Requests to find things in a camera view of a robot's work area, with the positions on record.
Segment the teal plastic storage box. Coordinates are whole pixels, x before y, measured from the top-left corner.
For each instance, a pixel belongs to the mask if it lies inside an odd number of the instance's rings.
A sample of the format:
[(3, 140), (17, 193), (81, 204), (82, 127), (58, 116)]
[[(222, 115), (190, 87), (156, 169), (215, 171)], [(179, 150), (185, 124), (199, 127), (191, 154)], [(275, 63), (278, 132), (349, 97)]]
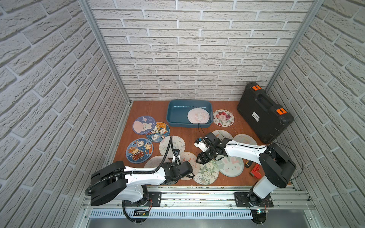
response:
[(195, 108), (200, 108), (208, 113), (207, 121), (205, 123), (200, 123), (200, 127), (208, 128), (213, 123), (213, 109), (212, 104), (209, 101), (204, 100), (170, 101), (166, 120), (172, 127), (198, 128), (198, 123), (192, 123), (188, 118), (188, 113)]

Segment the red black screwdriver tool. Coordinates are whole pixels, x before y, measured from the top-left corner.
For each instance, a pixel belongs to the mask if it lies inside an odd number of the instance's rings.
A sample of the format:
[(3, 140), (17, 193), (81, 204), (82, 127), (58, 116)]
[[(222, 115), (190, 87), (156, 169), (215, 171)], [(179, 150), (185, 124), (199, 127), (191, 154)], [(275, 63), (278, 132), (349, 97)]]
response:
[(246, 161), (245, 163), (245, 167), (246, 168), (252, 168), (250, 171), (250, 175), (255, 177), (256, 179), (261, 179), (262, 178), (262, 174), (259, 172), (260, 170), (260, 165), (253, 162), (253, 161)]

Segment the green tulip coaster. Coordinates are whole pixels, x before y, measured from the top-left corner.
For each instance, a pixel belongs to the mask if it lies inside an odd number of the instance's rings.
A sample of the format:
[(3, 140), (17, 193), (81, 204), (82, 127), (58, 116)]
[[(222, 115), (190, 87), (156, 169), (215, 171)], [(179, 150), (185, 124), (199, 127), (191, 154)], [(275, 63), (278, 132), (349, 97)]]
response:
[(193, 180), (200, 185), (213, 184), (219, 176), (219, 166), (216, 161), (210, 161), (201, 165), (199, 171), (193, 177)]

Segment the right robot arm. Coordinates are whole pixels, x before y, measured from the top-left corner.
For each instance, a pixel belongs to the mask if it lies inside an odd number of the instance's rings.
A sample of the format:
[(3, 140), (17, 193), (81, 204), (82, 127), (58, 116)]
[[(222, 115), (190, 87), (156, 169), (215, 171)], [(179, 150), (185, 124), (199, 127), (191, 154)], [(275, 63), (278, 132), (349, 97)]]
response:
[(213, 133), (208, 133), (196, 139), (194, 145), (202, 150), (197, 155), (199, 164), (207, 164), (222, 155), (249, 160), (262, 167), (265, 175), (244, 196), (252, 207), (262, 204), (268, 207), (269, 194), (277, 188), (286, 188), (296, 169), (294, 161), (275, 143), (251, 145), (229, 138), (220, 140)]

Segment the pink unicorn coaster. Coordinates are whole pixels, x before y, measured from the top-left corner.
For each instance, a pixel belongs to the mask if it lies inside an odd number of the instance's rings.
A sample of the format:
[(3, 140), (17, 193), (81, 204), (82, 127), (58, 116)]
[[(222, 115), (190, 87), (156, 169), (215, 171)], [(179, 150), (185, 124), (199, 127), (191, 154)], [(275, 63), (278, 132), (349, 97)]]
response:
[(193, 108), (187, 114), (192, 124), (206, 124), (210, 120), (210, 114), (202, 108)]

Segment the blue car animals coaster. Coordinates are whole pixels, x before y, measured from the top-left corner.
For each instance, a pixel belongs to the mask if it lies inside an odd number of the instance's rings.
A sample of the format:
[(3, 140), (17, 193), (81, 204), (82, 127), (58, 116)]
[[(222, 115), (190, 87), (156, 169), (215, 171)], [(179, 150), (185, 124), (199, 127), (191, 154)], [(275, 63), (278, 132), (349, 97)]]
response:
[(125, 156), (133, 164), (146, 162), (152, 157), (154, 147), (152, 142), (146, 138), (139, 138), (129, 144)]

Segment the pink round bunny coaster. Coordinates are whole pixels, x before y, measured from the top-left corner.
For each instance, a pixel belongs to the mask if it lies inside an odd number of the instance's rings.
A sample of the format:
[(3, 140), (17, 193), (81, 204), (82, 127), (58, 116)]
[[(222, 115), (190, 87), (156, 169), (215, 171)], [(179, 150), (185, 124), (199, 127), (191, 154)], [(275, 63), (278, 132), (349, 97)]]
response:
[(146, 162), (144, 168), (157, 168), (161, 162), (165, 163), (168, 161), (168, 159), (163, 159), (163, 156), (155, 156)]

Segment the white alpaca coaster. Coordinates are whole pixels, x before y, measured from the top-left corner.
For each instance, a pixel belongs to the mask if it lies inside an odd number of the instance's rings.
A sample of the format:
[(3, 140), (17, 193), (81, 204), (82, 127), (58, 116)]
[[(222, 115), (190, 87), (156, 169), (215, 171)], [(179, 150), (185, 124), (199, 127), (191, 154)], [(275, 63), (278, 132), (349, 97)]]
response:
[(221, 141), (225, 138), (231, 139), (231, 140), (233, 139), (233, 136), (225, 130), (215, 130), (212, 133), (215, 135), (215, 137), (217, 137)]

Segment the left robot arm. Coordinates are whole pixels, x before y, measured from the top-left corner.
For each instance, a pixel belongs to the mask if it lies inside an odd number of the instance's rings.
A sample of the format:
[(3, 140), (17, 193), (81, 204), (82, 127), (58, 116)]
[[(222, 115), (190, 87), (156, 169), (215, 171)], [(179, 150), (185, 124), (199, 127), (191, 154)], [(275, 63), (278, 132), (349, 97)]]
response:
[(100, 206), (115, 197), (144, 205), (150, 200), (148, 185), (173, 185), (180, 179), (195, 176), (191, 164), (165, 162), (155, 168), (131, 168), (117, 161), (91, 175), (85, 195), (90, 196), (91, 206)]

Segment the purple bunny coaster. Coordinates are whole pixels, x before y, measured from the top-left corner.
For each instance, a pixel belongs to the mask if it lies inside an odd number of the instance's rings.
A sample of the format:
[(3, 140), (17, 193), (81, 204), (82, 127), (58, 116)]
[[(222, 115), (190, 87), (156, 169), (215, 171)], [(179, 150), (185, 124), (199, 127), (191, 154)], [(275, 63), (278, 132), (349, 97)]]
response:
[(151, 116), (141, 116), (137, 118), (133, 125), (133, 131), (138, 135), (146, 135), (150, 133), (156, 126), (156, 121)]

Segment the green bunny coaster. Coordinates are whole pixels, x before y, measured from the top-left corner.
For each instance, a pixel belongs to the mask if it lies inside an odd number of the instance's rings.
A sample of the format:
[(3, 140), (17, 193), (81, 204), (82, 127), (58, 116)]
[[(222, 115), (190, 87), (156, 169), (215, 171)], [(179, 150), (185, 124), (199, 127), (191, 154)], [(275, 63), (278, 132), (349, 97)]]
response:
[(244, 162), (239, 157), (224, 157), (217, 161), (219, 171), (228, 177), (237, 177), (244, 170)]

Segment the black tool case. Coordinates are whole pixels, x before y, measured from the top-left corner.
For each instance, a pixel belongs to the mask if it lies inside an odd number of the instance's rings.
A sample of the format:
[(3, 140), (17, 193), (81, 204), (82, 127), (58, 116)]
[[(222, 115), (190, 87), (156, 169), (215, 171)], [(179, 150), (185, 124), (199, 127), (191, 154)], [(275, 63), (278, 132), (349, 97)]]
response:
[(245, 86), (237, 110), (266, 144), (273, 142), (294, 121), (293, 115), (255, 82)]

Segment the red rose floral coaster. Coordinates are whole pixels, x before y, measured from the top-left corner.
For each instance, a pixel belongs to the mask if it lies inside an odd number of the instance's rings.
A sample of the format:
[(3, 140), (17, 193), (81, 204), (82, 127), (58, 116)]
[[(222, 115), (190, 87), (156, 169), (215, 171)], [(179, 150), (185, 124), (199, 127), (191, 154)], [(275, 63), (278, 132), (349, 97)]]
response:
[(234, 115), (225, 109), (219, 109), (213, 112), (213, 122), (221, 127), (229, 127), (233, 125)]

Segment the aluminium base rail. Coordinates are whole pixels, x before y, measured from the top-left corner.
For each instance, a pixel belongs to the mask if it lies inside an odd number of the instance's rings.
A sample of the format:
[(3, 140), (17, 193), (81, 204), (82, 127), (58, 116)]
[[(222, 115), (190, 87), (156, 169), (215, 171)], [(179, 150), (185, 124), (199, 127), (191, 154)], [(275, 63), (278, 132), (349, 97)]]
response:
[(121, 197), (102, 206), (92, 207), (86, 197), (84, 216), (91, 218), (123, 218), (125, 214), (134, 219), (252, 219), (260, 214), (279, 210), (315, 210), (309, 194), (293, 186), (274, 190), (260, 206), (254, 207), (244, 199), (248, 186), (241, 187), (148, 187), (153, 206), (122, 205)]

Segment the pale moon bunny coaster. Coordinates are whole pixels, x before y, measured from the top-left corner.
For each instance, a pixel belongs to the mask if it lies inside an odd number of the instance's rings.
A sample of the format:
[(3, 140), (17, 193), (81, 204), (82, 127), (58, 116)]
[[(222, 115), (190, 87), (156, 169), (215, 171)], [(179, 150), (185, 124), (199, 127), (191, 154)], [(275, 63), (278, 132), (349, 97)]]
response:
[(257, 142), (251, 136), (246, 134), (238, 134), (234, 136), (233, 140), (239, 143), (258, 145)]

